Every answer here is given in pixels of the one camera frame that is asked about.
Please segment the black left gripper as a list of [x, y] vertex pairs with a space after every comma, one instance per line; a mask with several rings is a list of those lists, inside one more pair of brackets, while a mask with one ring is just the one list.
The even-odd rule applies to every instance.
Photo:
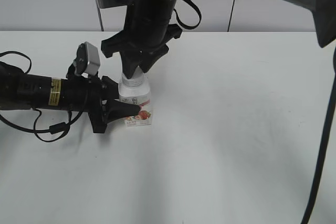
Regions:
[[[62, 106], [72, 111], [86, 112], [93, 132], [104, 133], [107, 124], [136, 116], [141, 110], [139, 105], [117, 101], [118, 87], [119, 84], [107, 76], [103, 76], [100, 80], [97, 75], [88, 77], [68, 75], [62, 81]], [[107, 100], [105, 112], [102, 100]]]

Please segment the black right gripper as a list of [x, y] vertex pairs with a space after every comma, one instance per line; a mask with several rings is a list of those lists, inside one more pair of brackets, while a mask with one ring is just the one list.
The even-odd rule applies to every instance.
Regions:
[[[178, 39], [182, 29], [177, 24], [168, 25], [163, 38], [133, 35], [130, 31], [122, 30], [112, 37], [101, 42], [101, 51], [106, 58], [112, 57], [115, 52], [120, 52], [122, 72], [127, 79], [133, 77], [135, 70], [140, 65], [144, 73], [169, 51], [166, 45], [171, 39]], [[142, 51], [147, 52], [142, 58]]]

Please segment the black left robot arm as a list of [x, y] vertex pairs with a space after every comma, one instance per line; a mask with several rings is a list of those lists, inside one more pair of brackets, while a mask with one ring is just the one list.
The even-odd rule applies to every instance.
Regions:
[[1, 62], [1, 110], [46, 109], [84, 112], [94, 133], [108, 123], [138, 115], [140, 107], [118, 101], [118, 84], [104, 76], [71, 75], [68, 79], [27, 74]]

